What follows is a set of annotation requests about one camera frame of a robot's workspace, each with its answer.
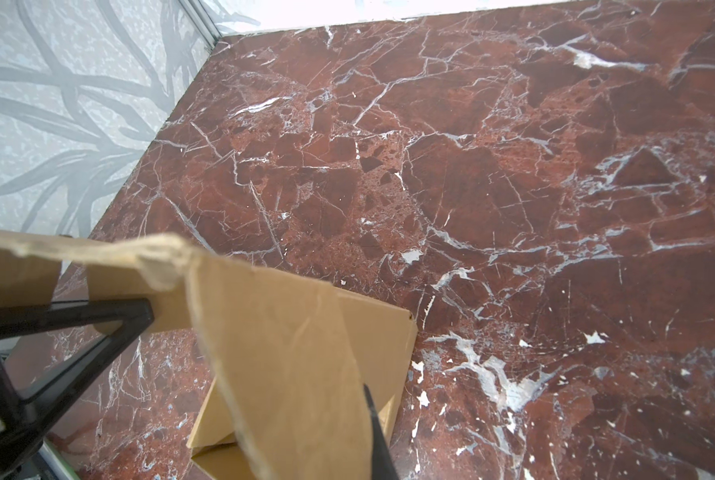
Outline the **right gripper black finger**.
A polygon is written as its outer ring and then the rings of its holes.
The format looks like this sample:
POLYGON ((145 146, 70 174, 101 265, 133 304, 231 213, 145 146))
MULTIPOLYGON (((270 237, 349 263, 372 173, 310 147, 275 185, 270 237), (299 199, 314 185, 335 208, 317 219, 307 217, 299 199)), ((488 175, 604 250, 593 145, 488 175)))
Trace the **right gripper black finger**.
POLYGON ((369 408, 369 415, 371 416, 371 427, 373 428, 371 479, 399 480, 397 470, 395 470, 393 460, 391 459, 391 452, 389 452, 389 448, 387 447, 387 440, 385 440, 383 430, 381 430, 379 414, 377 414, 375 404, 373 403, 373 396, 371 396, 371 390, 369 390, 369 386, 367 386, 367 384, 363 385, 363 392, 365 392, 365 400, 367 400, 367 407, 369 408))

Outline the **brown cardboard box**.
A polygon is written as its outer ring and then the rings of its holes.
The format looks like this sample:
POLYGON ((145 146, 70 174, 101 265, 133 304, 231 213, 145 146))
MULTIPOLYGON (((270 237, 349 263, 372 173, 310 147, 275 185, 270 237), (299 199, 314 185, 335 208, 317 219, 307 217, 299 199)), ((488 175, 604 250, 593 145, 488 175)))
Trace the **brown cardboard box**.
POLYGON ((98 338, 18 390, 0 363, 0 477, 139 335, 192 329, 214 380, 187 442, 213 479, 371 479, 367 384, 389 440, 417 340, 405 309, 167 233, 107 243, 0 231, 0 340, 98 338))

